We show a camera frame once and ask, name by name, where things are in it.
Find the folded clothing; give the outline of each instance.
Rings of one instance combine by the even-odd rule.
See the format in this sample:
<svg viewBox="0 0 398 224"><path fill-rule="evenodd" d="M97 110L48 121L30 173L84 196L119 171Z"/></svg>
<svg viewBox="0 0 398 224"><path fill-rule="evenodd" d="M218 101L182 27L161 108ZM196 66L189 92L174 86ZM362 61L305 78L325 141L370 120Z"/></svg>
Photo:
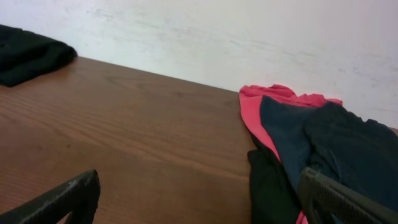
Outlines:
<svg viewBox="0 0 398 224"><path fill-rule="evenodd" d="M0 84L18 85L69 64L75 49L48 37L0 25Z"/></svg>

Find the wooden table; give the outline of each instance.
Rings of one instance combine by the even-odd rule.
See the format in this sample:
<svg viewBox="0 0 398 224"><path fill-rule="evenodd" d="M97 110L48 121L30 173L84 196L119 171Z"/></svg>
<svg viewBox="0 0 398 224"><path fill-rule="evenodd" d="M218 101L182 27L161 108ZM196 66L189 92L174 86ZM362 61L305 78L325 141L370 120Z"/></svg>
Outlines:
<svg viewBox="0 0 398 224"><path fill-rule="evenodd" d="M96 169L95 223L249 223L238 94L79 58L0 87L0 213Z"/></svg>

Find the black cloth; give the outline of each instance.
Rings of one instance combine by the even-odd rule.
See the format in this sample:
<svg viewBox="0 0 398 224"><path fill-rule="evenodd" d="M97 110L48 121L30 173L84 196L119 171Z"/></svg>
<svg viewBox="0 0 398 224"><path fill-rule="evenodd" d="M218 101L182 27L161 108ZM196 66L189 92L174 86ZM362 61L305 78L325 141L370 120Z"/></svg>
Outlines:
<svg viewBox="0 0 398 224"><path fill-rule="evenodd" d="M301 211L282 164L255 136L258 150L248 152L251 165L251 223L295 223Z"/></svg>
<svg viewBox="0 0 398 224"><path fill-rule="evenodd" d="M398 211L398 137L387 126L332 102L303 108L265 96L260 114L295 190L309 166Z"/></svg>
<svg viewBox="0 0 398 224"><path fill-rule="evenodd" d="M304 131L314 149L311 167L398 212L398 137L391 129L327 103Z"/></svg>
<svg viewBox="0 0 398 224"><path fill-rule="evenodd" d="M75 49L57 40L0 25L0 84L18 85L69 64Z"/></svg>

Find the black garment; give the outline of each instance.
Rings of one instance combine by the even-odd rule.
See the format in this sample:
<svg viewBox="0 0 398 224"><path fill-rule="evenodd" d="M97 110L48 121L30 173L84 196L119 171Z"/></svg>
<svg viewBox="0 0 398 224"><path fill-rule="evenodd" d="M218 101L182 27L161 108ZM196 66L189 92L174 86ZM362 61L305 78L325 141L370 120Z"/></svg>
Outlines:
<svg viewBox="0 0 398 224"><path fill-rule="evenodd" d="M301 211L300 202L287 180L275 154L255 136L258 150L248 152L251 165L251 223L295 223Z"/></svg>
<svg viewBox="0 0 398 224"><path fill-rule="evenodd" d="M295 190L308 166L398 212L398 137L385 125L331 102L302 108L266 96L260 116Z"/></svg>
<svg viewBox="0 0 398 224"><path fill-rule="evenodd" d="M312 168L398 212L398 137L387 126L327 103L304 131L314 149Z"/></svg>
<svg viewBox="0 0 398 224"><path fill-rule="evenodd" d="M77 53L68 45L22 29L0 25L0 84L18 85L69 64Z"/></svg>

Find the white wall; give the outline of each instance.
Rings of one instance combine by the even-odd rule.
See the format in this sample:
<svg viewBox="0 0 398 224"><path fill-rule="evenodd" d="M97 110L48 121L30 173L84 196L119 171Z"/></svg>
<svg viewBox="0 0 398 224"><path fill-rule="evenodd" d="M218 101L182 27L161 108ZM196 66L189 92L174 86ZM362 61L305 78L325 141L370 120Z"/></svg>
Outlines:
<svg viewBox="0 0 398 224"><path fill-rule="evenodd" d="M323 93L398 128L397 0L3 0L0 24L229 90Z"/></svg>

